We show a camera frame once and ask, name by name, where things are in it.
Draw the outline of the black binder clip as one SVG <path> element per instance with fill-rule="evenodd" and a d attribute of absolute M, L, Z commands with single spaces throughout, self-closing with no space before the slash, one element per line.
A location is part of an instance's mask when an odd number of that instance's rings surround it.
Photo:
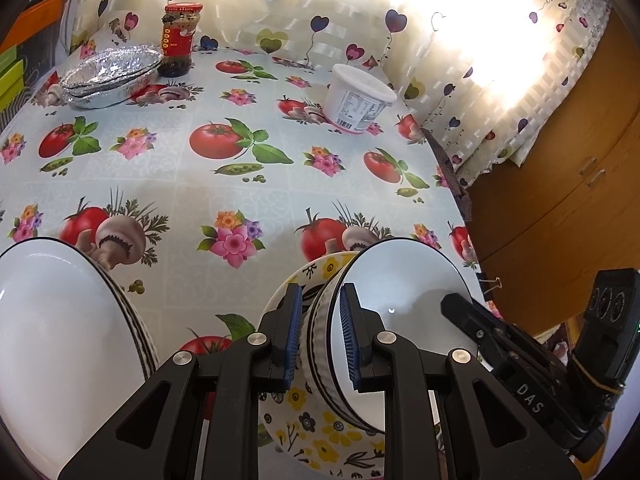
<path fill-rule="evenodd" d="M 480 284 L 480 290 L 483 293 L 483 297 L 486 300 L 491 300 L 494 296 L 494 291 L 503 288 L 503 284 L 501 278 L 498 276 L 496 278 L 490 278 L 484 272 L 478 272 L 476 274 L 478 284 Z"/>

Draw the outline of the heart pattern curtain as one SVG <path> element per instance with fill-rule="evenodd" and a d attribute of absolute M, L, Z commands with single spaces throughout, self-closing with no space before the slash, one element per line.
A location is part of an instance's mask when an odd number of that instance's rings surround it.
<path fill-rule="evenodd" d="M 201 6 L 198 40 L 385 78 L 464 184 L 524 162 L 612 10 L 608 0 L 76 0 L 70 50 L 157 42 L 176 2 Z"/>

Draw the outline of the floral yellow patterned plate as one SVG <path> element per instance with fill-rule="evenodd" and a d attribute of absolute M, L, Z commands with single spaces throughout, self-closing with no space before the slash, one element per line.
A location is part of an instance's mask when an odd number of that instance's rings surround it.
<path fill-rule="evenodd" d="M 327 408 L 296 364 L 292 387 L 259 396 L 259 435 L 270 437 L 276 467 L 294 479 L 382 479 L 384 437 L 345 422 Z"/>

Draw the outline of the red label sauce jar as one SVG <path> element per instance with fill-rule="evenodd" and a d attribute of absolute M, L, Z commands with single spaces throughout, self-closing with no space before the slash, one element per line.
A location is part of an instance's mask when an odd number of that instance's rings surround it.
<path fill-rule="evenodd" d="M 193 37 L 201 19 L 201 10 L 201 3 L 166 4 L 160 42 L 163 58 L 158 66 L 158 74 L 161 77 L 176 78 L 190 70 Z"/>

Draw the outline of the white plastic tub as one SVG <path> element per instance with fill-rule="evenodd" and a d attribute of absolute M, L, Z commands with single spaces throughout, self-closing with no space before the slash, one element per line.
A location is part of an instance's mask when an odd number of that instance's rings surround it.
<path fill-rule="evenodd" d="M 321 108 L 335 127 L 363 133 L 396 101 L 395 91 L 375 76 L 354 66 L 335 64 Z"/>

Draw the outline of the dark dotted cloth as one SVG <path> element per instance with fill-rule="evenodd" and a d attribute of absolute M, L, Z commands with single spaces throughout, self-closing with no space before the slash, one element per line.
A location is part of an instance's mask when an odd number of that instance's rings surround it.
<path fill-rule="evenodd" d="M 464 186 L 459 182 L 456 173 L 454 172 L 454 165 L 452 164 L 446 151 L 440 146 L 427 128 L 421 128 L 422 133 L 425 136 L 428 144 L 434 153 L 434 156 L 438 162 L 438 168 L 440 175 L 442 176 L 442 182 L 449 188 L 454 200 L 460 210 L 460 214 L 465 222 L 472 221 L 472 200 L 469 193 L 466 192 Z"/>

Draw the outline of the orange box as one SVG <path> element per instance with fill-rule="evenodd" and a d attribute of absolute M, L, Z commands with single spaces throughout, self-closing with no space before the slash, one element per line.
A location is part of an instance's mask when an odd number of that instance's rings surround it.
<path fill-rule="evenodd" d="M 65 0 L 42 0 L 23 11 L 1 44 L 1 52 L 22 44 L 62 18 Z"/>

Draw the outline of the vegetable print tablecloth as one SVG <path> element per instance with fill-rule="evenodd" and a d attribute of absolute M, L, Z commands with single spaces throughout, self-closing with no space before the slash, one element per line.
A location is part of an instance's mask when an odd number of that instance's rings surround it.
<path fill-rule="evenodd" d="M 79 249 L 140 314 L 158 366 L 246 336 L 288 283 L 311 304 L 359 248 L 427 244 L 480 293 L 460 210 L 408 108 L 323 117 L 324 68 L 206 42 L 190 72 L 103 110 L 48 80 L 1 136 L 1 255 Z"/>

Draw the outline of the lime green box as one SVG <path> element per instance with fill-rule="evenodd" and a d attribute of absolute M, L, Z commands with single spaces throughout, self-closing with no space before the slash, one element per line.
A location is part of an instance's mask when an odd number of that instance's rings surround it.
<path fill-rule="evenodd" d="M 24 61 L 16 60 L 0 78 L 0 112 L 6 110 L 24 89 Z"/>

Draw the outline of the light green box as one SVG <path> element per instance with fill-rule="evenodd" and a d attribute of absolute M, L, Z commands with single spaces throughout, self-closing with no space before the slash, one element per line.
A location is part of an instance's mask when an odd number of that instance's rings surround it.
<path fill-rule="evenodd" d="M 0 75 L 6 72 L 16 61 L 17 50 L 15 46 L 9 47 L 0 53 Z"/>

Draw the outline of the wooden cabinet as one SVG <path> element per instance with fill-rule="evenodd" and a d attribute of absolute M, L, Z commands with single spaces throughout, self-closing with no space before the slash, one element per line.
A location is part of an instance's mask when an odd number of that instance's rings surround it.
<path fill-rule="evenodd" d="M 602 269 L 639 264 L 639 47 L 618 15 L 523 166 L 470 188 L 495 302 L 536 335 L 582 313 Z"/>

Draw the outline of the stacked foil trays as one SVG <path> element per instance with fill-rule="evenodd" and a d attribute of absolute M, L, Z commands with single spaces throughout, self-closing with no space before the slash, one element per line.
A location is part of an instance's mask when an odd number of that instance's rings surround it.
<path fill-rule="evenodd" d="M 156 81 L 162 59 L 149 44 L 108 48 L 66 70 L 58 83 L 62 99 L 83 110 L 125 102 Z"/>

